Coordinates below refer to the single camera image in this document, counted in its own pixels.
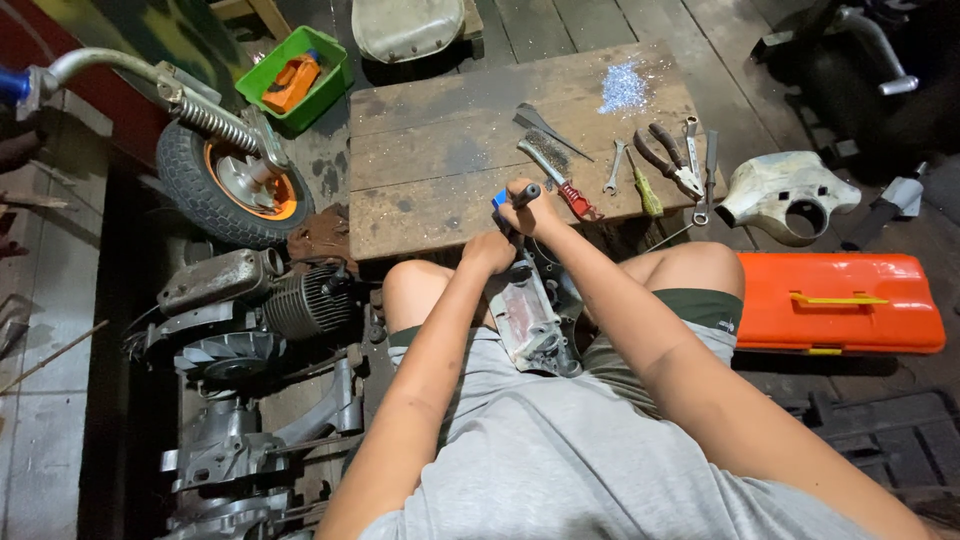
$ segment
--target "hand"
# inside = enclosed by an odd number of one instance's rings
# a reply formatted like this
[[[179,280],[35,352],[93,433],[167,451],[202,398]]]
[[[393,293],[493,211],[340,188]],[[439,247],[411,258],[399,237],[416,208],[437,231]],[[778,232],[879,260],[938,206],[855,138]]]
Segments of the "hand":
[[[516,247],[500,231],[480,233],[467,242],[460,264],[482,269],[487,276],[510,268],[516,257]]]
[[[529,184],[530,180],[518,178],[507,184],[507,193],[510,197],[513,197],[515,193],[519,193]],[[549,194],[542,184],[540,185],[540,197],[531,201],[526,208],[520,209],[519,212],[514,210],[510,197],[508,197],[506,203],[500,205],[497,211],[514,226],[514,229],[522,234],[533,236],[537,240],[543,240],[545,233],[565,225],[560,215],[553,209]]]

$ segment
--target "orange toolbox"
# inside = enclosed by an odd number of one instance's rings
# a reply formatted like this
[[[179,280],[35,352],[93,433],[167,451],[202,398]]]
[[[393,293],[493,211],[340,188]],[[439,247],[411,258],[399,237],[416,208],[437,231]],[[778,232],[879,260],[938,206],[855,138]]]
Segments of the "orange toolbox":
[[[933,354],[947,341],[907,255],[738,254],[747,292],[736,348],[810,355]]]

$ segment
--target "green plastic basket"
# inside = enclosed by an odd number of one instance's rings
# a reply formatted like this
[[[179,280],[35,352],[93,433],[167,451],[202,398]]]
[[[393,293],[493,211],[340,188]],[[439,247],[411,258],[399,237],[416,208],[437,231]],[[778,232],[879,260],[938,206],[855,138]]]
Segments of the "green plastic basket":
[[[306,96],[292,109],[285,114],[277,114],[263,105],[260,97],[283,66],[307,49],[316,49],[320,53],[320,65],[323,69],[321,79],[313,84]],[[241,77],[234,87],[247,101],[256,104],[279,120],[294,135],[298,135],[310,127],[353,84],[353,74],[350,73],[346,60],[347,50],[341,47],[336,39],[310,27],[301,26]]]

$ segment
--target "toolbox handle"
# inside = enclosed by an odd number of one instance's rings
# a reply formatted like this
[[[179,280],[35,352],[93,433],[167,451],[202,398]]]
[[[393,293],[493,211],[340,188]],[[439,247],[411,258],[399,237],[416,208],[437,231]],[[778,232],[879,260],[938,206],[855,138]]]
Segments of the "toolbox handle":
[[[799,292],[791,292],[790,299],[797,302],[806,302],[808,304],[889,304],[889,300],[883,300],[864,292],[854,292],[853,298],[812,298]]]

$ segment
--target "suspension spring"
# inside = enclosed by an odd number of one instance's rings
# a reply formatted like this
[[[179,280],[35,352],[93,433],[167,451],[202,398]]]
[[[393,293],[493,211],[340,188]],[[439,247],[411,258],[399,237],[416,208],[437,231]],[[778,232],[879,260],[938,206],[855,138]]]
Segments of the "suspension spring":
[[[189,99],[183,99],[177,104],[173,113],[185,122],[220,137],[248,154],[258,154],[256,138],[250,128],[238,118],[224,117],[217,111]]]

